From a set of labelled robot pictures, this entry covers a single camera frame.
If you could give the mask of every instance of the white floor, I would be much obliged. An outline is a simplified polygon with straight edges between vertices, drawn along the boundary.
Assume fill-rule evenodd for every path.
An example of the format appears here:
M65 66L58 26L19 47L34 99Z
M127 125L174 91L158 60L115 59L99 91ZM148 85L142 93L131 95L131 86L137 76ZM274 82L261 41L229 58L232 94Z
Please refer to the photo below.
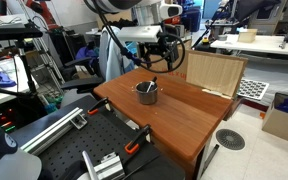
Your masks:
M202 176L203 180L288 180L288 141L261 130L260 111L241 105L231 119L222 121L219 129L230 129L245 140L239 151L221 146L213 134L209 152L220 148Z

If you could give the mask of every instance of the black cable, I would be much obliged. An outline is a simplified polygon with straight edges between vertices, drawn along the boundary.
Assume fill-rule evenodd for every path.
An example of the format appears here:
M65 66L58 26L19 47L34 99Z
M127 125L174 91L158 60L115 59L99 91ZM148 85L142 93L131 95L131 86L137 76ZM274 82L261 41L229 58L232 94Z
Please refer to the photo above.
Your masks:
M10 22L8 22L8 23L9 23L9 24L15 23L16 20L21 21L22 18L20 18L20 17L15 17L15 18L13 18L12 20L10 20Z
M8 40L8 46L9 46L9 48L11 48L10 49L10 53L11 53L11 57L13 59L14 68L15 68L15 75L16 75L16 93L18 93L19 82L18 82L18 74L17 74L17 65L16 65L16 62L15 62L15 58L14 58L14 54L13 54L13 51L12 51L10 40Z
M38 18L39 20L40 20L40 22L42 22L43 23L43 28L46 30L46 31L48 31L48 29L47 29L47 25L45 24L45 22L44 22L44 20L41 18L41 17L39 17L39 16L34 16L33 18L32 18L32 21L34 22L34 19L35 18Z
M94 4L95 8L97 9L98 15L99 15L101 21L103 22L104 27L108 30L109 34L111 35L111 38L114 40L116 45L122 50L124 48L124 46L121 44L121 42L116 37L114 31L112 30L112 27L108 24L108 21L107 21L105 15L103 14L103 12L101 11L101 8L97 4L96 0L92 0L92 2Z
M101 8L99 7L99 5L97 4L96 0L92 0L95 9L89 4L89 2L88 2L87 0L84 0L84 2L85 2L85 4L86 4L86 6L87 6L90 10L92 10L92 11L96 10L97 14L99 15L101 21L103 22L104 27L107 29L107 31L108 31L108 33L110 34L111 38L114 40L114 42L116 43L116 45L120 48L120 50L125 53L125 49L126 49L126 48L121 44L121 42L120 42L120 41L118 40L118 38L116 37L114 31L112 30L111 26L109 25L109 23L108 23L105 15L103 14L103 12L102 12ZM184 46L184 43L183 43L183 41L182 41L179 37L177 37L177 36L175 36L175 35L169 34L169 36L174 37L174 38L180 40L180 42L181 42L181 45L182 45L182 48L183 48L183 54L182 54L182 58L181 58L180 63L179 63L175 68L172 68L172 69L167 70L167 71L155 71L155 70L148 69L148 68L144 67L143 65L140 65L141 67L145 68L145 69L148 70L148 71L155 72L155 73L168 73L168 72L172 72L172 71L176 70L178 67L180 67L180 65L183 63L184 57L185 57L185 46ZM164 57L162 57L161 59L158 59L158 60L155 60L155 61L152 61L152 62L147 62L147 61L143 61L143 60L140 60L140 59L138 59L138 60L139 60L140 63L142 63L142 64L153 64L153 63L157 63L157 62L160 62L160 61L166 59L170 54L171 54L171 51L167 52L166 55L165 55Z
M126 180L127 178L129 178L132 174L136 173L138 170L140 170L141 168L143 168L144 166L148 165L149 163L153 162L155 159L157 159L158 157L160 157L160 155L157 155L155 157L153 157L150 160L147 160L144 162L144 164L140 165L139 167L137 167L136 169L134 169L132 172L130 172L128 175L126 175L122 180Z
M176 38L178 41L180 41L180 44L182 46L182 57L181 57L181 60L178 63L178 65L175 68L167 70L167 71L155 71L153 69L149 69L149 68L141 65L142 68L144 68L144 69L146 69L148 71L154 72L154 73L169 73L169 72L172 72L172 71L176 70L177 68L179 68L182 65L182 63L184 62L184 59L185 59L185 45L184 45L184 43L183 43L183 41L182 41L182 39L180 37L175 36L173 34L168 34L168 36Z
M206 30L204 31L204 33L195 41L195 43L194 43L194 45L191 47L191 49L194 48L195 46L197 46L197 45L201 42L202 38L203 38L203 37L209 32L209 30L213 27L213 24L215 23L215 21L218 19L218 17L220 16L220 14L227 8L227 6L229 5L230 2L231 2L231 0L228 1L228 2L225 4L224 7L219 7L219 8L221 8L221 11L212 19L211 24L206 27Z

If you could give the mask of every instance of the workbench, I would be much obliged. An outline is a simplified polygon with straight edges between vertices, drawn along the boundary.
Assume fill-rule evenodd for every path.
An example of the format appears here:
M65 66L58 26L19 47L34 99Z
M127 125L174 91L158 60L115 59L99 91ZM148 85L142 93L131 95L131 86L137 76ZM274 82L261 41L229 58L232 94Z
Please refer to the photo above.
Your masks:
M238 35L228 34L226 41L216 40L211 44L211 47L288 55L288 43L286 43L285 49L279 47L284 40L284 36L256 36L252 43L242 43L237 42L237 40Z
M135 86L154 76L157 103L142 105L137 101ZM140 127L150 124L155 145L180 164L190 179L201 177L209 139L232 105L232 100L142 68L101 84L94 92L108 97L112 106Z
M86 113L95 103L96 100L91 96L83 97L15 131L11 136L18 142L20 147L74 108L82 108L84 113ZM47 174L51 174L54 179L63 178L61 176L69 170L68 168L73 163L83 159L83 150L87 151L92 164L96 166L104 155L111 152L121 154L121 150L124 150L125 144L136 135L136 131L128 127L104 107L100 108L99 112L95 115L86 115L86 120L88 124L81 130L71 129L39 155L42 160L42 174L44 174L42 178L46 178ZM161 155L149 143L141 146L135 156L125 166L123 165L126 175L156 155L160 156L130 176L130 179L184 179L184 171L174 162Z

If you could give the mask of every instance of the chair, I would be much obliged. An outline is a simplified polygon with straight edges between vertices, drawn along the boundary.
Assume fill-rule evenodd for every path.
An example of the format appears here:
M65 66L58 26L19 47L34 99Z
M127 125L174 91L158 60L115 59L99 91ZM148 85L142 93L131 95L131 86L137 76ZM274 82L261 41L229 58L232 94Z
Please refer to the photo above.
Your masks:
M112 26L112 30L115 34L118 34L120 31L119 28L114 26ZM85 64L85 61L87 61L86 59L79 61L81 62L69 62L69 65L83 62L83 65L86 68L90 68L88 64ZM134 69L133 62L121 55L120 49L111 39L106 28L103 29L101 35L98 65L99 71L96 73L97 76L72 80L61 86L63 90L71 90L71 92L64 95L64 101L66 101L65 98L71 99L68 102L76 101L77 99L84 97L84 95L77 95L81 93L91 93L95 99L98 99L96 95L93 94L93 89L95 87Z

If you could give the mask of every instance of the orange clamp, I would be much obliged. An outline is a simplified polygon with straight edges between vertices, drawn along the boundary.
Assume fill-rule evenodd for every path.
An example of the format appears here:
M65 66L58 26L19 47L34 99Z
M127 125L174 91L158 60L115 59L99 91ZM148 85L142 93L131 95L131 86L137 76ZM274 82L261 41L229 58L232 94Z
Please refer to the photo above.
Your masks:
M93 111L87 111L87 114L94 115L98 112L98 109L94 109Z
M136 152L138 150L138 148L140 148L140 145L136 144L132 149L129 149L131 142L129 142L125 147L125 151L127 152L127 154L133 154L134 152Z

